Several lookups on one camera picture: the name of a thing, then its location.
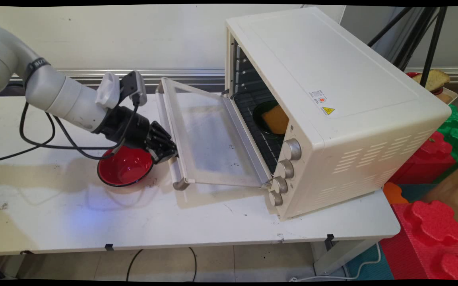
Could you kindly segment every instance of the red bowl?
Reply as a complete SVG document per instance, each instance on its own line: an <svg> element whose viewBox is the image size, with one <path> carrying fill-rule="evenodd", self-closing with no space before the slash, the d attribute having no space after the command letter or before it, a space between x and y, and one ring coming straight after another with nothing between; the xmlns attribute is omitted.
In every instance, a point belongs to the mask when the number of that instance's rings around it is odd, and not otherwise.
<svg viewBox="0 0 458 286"><path fill-rule="evenodd" d="M419 72L407 72L406 74L410 78L413 78L413 77L419 75L420 73ZM434 91L431 91L431 93L434 94L434 95L438 95L438 94L440 94L442 92L443 92L443 87L440 87L440 88L438 88L438 89L436 89Z"/></svg>
<svg viewBox="0 0 458 286"><path fill-rule="evenodd" d="M122 146L113 157L98 161L97 173L107 185L125 187L146 177L152 167L151 154L142 149Z"/></svg>

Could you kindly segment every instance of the oven knob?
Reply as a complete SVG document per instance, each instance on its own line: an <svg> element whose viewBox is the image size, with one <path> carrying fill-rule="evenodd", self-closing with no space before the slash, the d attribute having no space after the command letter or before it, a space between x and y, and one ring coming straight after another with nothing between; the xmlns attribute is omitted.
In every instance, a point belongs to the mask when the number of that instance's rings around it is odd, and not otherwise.
<svg viewBox="0 0 458 286"><path fill-rule="evenodd" d="M294 176L294 168L289 160L282 160L278 162L275 172L284 179L289 179Z"/></svg>
<svg viewBox="0 0 458 286"><path fill-rule="evenodd" d="M287 183L284 178L274 177L271 181L271 192L276 192L278 194L287 193Z"/></svg>
<svg viewBox="0 0 458 286"><path fill-rule="evenodd" d="M269 192L271 205L278 207L282 205L282 196L276 192Z"/></svg>
<svg viewBox="0 0 458 286"><path fill-rule="evenodd" d="M300 143L296 139L289 139L282 144L282 152L288 160L298 160L301 157Z"/></svg>

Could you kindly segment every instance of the toaster oven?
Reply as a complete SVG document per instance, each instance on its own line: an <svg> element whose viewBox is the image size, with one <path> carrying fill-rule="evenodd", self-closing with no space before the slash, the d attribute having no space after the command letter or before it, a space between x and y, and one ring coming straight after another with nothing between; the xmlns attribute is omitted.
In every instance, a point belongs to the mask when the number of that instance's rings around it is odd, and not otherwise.
<svg viewBox="0 0 458 286"><path fill-rule="evenodd" d="M281 219L374 192L451 110L317 8L228 19L221 95L162 78L173 186L260 187ZM276 101L283 136L253 119Z"/></svg>

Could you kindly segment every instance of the robotic hand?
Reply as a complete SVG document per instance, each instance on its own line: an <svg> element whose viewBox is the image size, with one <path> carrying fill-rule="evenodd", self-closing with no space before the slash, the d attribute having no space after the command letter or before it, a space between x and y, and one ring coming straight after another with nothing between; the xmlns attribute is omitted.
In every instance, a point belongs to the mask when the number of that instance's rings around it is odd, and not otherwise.
<svg viewBox="0 0 458 286"><path fill-rule="evenodd" d="M155 164L178 154L176 144L158 122L149 124L147 118L136 113L138 106L147 101L138 71L121 80L107 73L94 90L56 71L21 40L0 28L0 91L13 73L24 81L26 101L36 108L89 132L102 133L114 142L124 135L123 145L146 150ZM119 105L126 97L133 101L134 112Z"/></svg>

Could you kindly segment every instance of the dark green plate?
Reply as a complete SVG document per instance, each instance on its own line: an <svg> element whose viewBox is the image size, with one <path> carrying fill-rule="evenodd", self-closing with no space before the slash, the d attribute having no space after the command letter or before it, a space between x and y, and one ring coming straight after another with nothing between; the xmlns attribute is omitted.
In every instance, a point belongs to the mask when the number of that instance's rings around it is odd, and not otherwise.
<svg viewBox="0 0 458 286"><path fill-rule="evenodd" d="M260 105L256 106L256 108L254 108L254 111L252 112L252 117L254 119L254 122L256 122L256 125L262 132L276 137L284 137L285 134L275 134L271 132L270 128L266 124L266 121L262 119L262 115L265 112L270 111L273 107L276 107L277 105L278 102L275 100L261 103Z"/></svg>

